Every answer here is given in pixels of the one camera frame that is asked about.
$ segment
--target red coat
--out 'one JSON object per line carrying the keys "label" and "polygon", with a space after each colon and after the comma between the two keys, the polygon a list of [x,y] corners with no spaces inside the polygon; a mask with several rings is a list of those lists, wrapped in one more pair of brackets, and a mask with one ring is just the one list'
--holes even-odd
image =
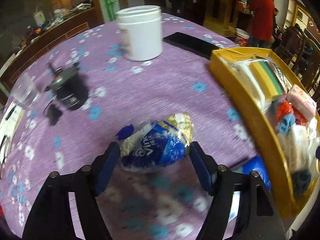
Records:
{"label": "red coat", "polygon": [[273,0],[253,0],[249,6],[254,11],[251,35],[259,40],[270,41],[273,32]]}

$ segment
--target red bucket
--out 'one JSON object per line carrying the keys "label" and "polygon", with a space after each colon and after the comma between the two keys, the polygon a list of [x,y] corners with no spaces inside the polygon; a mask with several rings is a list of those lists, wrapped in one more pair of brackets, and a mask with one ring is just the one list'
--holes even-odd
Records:
{"label": "red bucket", "polygon": [[250,35],[241,29],[236,29],[236,44],[240,47],[245,47],[248,43]]}

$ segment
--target red plastic bag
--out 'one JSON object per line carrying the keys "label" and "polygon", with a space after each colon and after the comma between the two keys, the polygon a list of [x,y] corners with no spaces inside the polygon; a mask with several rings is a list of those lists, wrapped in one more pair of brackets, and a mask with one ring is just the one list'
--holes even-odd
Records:
{"label": "red plastic bag", "polygon": [[287,100],[283,100],[281,104],[278,105],[277,111],[276,111],[276,117],[277,121],[280,122],[280,120],[286,115],[286,114],[294,114],[292,106],[289,104]]}
{"label": "red plastic bag", "polygon": [[308,127],[308,120],[297,109],[295,109],[294,107],[292,107],[292,109],[294,112],[294,117],[296,118],[296,124]]}

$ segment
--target woman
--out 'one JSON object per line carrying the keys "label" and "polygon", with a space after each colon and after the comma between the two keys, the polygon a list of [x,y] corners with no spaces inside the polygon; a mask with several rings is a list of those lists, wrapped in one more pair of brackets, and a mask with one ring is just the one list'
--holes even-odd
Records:
{"label": "woman", "polygon": [[249,6],[254,11],[252,32],[247,47],[265,48],[273,32],[273,0],[253,0]]}

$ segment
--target transparent cup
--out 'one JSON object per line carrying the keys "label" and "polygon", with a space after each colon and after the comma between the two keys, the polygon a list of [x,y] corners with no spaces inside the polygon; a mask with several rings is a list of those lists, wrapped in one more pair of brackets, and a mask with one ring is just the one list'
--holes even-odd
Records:
{"label": "transparent cup", "polygon": [[36,102],[39,91],[27,73],[23,73],[12,89],[12,96],[24,107],[31,107]]}

